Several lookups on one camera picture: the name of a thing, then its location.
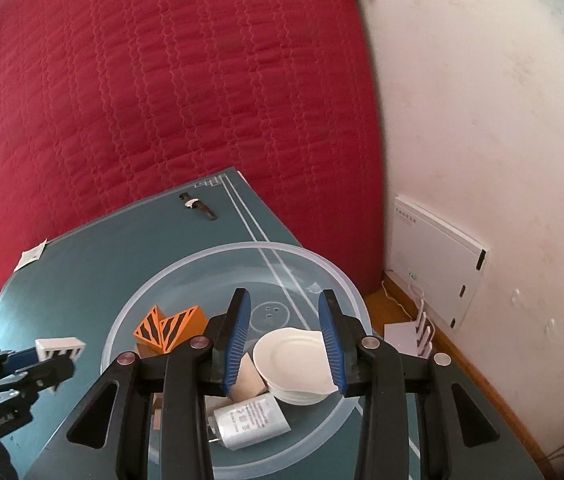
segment quilted stitching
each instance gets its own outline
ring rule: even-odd
[[[44,238],[236,166],[369,292],[380,157],[354,0],[0,0],[0,288]]]

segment orange triangular block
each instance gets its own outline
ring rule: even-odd
[[[182,341],[201,335],[206,328],[206,316],[199,306],[194,306],[167,317],[159,323],[164,354],[171,352]]]
[[[164,318],[165,316],[159,306],[155,305],[132,333],[139,343],[148,346],[158,354],[164,353],[161,331],[159,330],[159,323]]]

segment table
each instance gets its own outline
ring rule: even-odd
[[[209,221],[186,208],[188,192],[214,210]],[[0,294],[0,348],[23,349],[36,338],[76,336],[86,343],[74,377],[56,395],[44,392],[33,422],[5,437],[20,477],[53,431],[100,374],[110,326],[126,301],[149,278],[175,261],[210,247],[251,240],[299,245],[235,169],[222,171],[81,226],[50,242],[41,258],[18,270]],[[409,398],[412,428],[414,402]],[[362,409],[302,461],[270,480],[350,480],[355,471]],[[411,436],[411,476],[419,480],[417,431]],[[157,466],[149,463],[149,477]]]

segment white electrical panel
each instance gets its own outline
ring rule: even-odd
[[[391,270],[417,285],[451,328],[466,314],[480,282],[486,249],[404,197],[395,199]]]

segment white wall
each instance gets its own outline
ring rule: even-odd
[[[491,248],[451,336],[549,452],[564,443],[564,0],[361,7],[389,197]]]

